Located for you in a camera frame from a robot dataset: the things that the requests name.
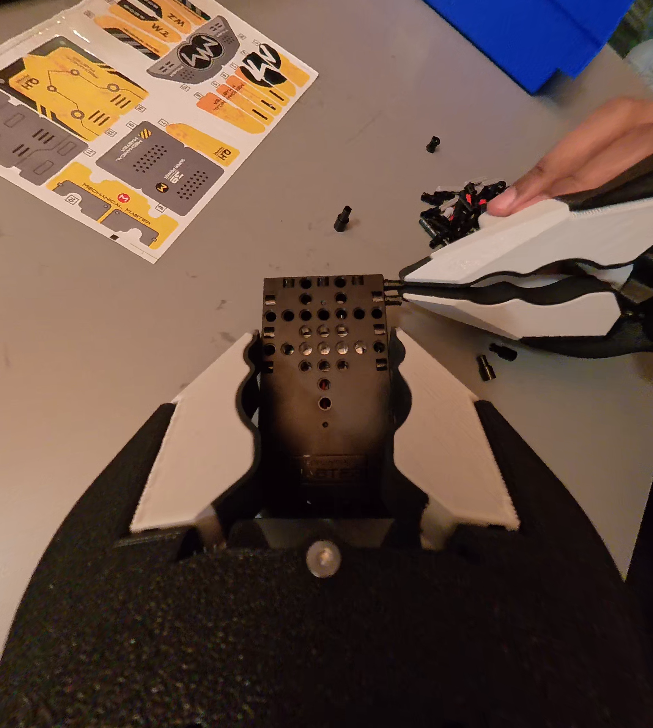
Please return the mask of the pile of black connector pins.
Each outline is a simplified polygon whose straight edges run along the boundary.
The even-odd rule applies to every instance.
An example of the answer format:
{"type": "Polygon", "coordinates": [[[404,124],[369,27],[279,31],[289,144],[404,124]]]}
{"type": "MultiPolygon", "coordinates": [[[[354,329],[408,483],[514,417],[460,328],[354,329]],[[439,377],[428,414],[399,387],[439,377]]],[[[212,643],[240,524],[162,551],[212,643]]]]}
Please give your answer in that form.
{"type": "Polygon", "coordinates": [[[439,250],[467,237],[479,228],[488,203],[507,188],[504,180],[491,184],[468,181],[461,189],[423,192],[420,201],[428,205],[420,213],[420,227],[430,238],[431,250],[439,250]]]}

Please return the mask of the blue storage bin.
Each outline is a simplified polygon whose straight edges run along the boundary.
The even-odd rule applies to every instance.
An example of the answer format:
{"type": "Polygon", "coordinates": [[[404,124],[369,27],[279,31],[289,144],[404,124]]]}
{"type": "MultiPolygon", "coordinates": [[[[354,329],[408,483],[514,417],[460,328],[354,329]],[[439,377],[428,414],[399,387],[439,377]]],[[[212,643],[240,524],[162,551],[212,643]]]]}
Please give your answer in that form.
{"type": "Polygon", "coordinates": [[[580,75],[632,1],[426,1],[529,94],[580,75]]]}

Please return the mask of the black perforated battery box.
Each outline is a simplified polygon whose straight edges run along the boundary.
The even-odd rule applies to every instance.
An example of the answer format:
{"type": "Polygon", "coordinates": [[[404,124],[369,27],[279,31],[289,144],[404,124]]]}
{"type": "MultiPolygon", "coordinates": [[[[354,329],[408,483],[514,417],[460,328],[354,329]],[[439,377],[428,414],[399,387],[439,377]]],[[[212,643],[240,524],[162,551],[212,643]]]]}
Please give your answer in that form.
{"type": "Polygon", "coordinates": [[[382,275],[267,278],[258,429],[267,507],[382,518],[392,433],[382,275]]]}

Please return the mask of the person's right hand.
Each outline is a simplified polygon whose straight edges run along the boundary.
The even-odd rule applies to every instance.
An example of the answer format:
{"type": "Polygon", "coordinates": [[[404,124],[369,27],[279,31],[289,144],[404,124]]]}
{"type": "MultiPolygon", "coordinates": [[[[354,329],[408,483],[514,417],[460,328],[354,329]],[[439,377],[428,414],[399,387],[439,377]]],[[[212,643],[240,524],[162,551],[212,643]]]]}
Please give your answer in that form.
{"type": "Polygon", "coordinates": [[[545,199],[601,187],[653,154],[653,100],[617,97],[569,132],[488,203],[505,217],[545,199]]]}

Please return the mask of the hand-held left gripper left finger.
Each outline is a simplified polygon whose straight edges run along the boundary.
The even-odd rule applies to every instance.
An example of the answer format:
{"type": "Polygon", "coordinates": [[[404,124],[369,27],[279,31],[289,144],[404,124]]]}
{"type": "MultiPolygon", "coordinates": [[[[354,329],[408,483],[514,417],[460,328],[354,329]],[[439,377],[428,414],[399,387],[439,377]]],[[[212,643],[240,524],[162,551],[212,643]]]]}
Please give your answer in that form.
{"type": "Polygon", "coordinates": [[[190,382],[175,405],[131,520],[131,533],[194,527],[206,548],[225,545],[215,502],[241,484],[258,460],[258,435],[243,391],[256,373],[249,350],[257,331],[231,347],[190,382]]]}

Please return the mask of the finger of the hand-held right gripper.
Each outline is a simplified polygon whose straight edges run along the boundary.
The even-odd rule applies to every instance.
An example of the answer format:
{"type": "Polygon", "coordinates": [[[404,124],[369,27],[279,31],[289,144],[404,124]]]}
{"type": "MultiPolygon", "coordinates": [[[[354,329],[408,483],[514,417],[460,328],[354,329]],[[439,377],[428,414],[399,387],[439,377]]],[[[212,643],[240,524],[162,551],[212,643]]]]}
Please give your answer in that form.
{"type": "Polygon", "coordinates": [[[407,293],[404,299],[428,311],[514,341],[531,338],[595,337],[609,333],[621,316],[613,293],[589,293],[561,304],[531,304],[513,298],[478,304],[407,293]]]}
{"type": "Polygon", "coordinates": [[[481,220],[488,224],[405,268],[401,280],[471,285],[495,275],[531,275],[566,260],[622,267],[653,246],[653,197],[584,211],[550,199],[481,220]]]}

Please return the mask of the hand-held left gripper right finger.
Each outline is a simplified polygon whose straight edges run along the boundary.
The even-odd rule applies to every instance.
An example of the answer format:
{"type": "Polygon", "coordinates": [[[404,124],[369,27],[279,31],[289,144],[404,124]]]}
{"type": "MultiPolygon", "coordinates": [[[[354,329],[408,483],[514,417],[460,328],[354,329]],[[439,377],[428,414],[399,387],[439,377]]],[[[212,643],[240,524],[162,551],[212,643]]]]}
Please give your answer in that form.
{"type": "Polygon", "coordinates": [[[520,527],[519,516],[478,416],[477,396],[402,329],[397,371],[410,409],[394,438],[397,470],[428,497],[424,549],[444,549],[458,526],[520,527]]]}

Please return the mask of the yellow grey sticker sheet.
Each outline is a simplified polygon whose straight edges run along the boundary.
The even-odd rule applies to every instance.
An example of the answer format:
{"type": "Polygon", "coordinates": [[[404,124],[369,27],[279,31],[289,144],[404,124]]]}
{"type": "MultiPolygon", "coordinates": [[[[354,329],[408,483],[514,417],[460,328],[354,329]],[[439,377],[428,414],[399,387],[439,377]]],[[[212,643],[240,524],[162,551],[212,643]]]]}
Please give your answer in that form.
{"type": "Polygon", "coordinates": [[[0,44],[0,176],[155,263],[317,77],[218,2],[79,2],[0,44]]]}

